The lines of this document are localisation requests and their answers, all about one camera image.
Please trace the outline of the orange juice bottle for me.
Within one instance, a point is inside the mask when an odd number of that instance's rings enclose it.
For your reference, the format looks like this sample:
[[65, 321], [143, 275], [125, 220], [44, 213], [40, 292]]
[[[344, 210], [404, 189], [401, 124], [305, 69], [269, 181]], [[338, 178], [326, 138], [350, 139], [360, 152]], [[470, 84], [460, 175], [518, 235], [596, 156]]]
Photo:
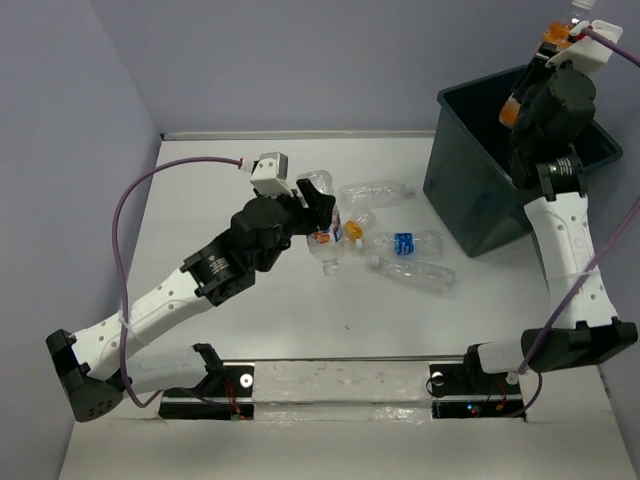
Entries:
[[553, 20], [543, 33], [539, 46], [523, 72], [511, 87], [511, 94], [499, 113], [499, 121], [507, 128], [515, 125], [521, 100], [527, 89], [544, 75], [544, 63], [553, 54], [568, 48], [570, 30], [584, 20], [595, 5], [595, 1], [565, 1], [561, 2], [564, 10]]

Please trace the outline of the bottle white blue orange label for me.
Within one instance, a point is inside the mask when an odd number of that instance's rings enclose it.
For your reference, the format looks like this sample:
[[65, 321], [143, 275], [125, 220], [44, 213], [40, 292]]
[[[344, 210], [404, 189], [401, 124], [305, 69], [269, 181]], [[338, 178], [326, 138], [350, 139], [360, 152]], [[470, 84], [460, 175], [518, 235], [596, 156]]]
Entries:
[[[300, 174], [299, 179], [309, 179], [323, 194], [335, 195], [331, 174], [325, 170]], [[337, 204], [332, 210], [332, 220], [327, 229], [319, 230], [306, 237], [309, 252], [322, 264], [325, 275], [334, 275], [339, 269], [339, 259], [343, 254], [344, 231]]]

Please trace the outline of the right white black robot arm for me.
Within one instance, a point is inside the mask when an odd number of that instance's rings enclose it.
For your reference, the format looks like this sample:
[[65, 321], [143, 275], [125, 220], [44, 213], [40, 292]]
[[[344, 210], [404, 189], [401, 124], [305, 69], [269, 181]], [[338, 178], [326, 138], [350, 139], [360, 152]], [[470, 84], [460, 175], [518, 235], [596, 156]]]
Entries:
[[574, 142], [595, 115], [589, 75], [618, 45], [593, 30], [572, 36], [568, 47], [542, 44], [512, 88], [520, 108], [511, 128], [509, 172], [519, 190], [536, 198], [524, 207], [546, 277], [551, 315], [540, 329], [512, 342], [468, 348], [462, 384], [482, 392], [497, 374], [538, 374], [599, 365], [638, 340], [610, 301], [594, 250], [587, 181]]

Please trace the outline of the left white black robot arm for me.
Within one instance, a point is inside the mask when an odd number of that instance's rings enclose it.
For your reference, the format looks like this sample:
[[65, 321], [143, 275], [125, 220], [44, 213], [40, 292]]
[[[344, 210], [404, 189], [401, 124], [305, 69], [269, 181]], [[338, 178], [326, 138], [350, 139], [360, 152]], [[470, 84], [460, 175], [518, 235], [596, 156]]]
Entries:
[[75, 333], [50, 334], [46, 345], [78, 422], [96, 420], [117, 407], [127, 388], [138, 393], [181, 389], [197, 398], [227, 381], [215, 349], [196, 343], [162, 355], [142, 349], [180, 323], [251, 288], [271, 270], [295, 235], [330, 226], [336, 199], [308, 179], [290, 193], [256, 195], [230, 226], [189, 256], [163, 282], [121, 311]]

